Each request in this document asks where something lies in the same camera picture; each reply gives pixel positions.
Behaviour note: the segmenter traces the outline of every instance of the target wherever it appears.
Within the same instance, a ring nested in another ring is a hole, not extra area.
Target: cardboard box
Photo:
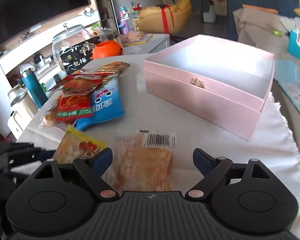
[[[227,0],[213,0],[213,5],[217,15],[228,15]]]
[[[147,58],[144,75],[149,93],[249,139],[272,86],[274,54],[198,35]]]

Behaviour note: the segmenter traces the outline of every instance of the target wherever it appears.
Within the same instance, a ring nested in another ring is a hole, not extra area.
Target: orange ball
[[[115,41],[103,41],[97,44],[92,52],[92,59],[120,56],[122,47]]]

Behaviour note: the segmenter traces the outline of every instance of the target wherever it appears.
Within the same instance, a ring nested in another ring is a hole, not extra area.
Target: stuffed toy
[[[142,36],[140,35],[140,32],[134,31],[129,31],[127,34],[120,36],[121,43],[131,43],[140,41],[141,39]]]

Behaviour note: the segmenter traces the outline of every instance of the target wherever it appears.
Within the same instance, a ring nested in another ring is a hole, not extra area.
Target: pink box lid
[[[261,112],[274,76],[274,54],[235,41],[197,35],[144,60],[144,68],[205,89]]]

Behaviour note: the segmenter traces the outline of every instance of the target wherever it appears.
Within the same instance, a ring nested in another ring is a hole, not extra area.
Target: barcode
[[[174,149],[176,145],[176,137],[169,134],[148,133],[143,136],[143,147],[160,147]]]

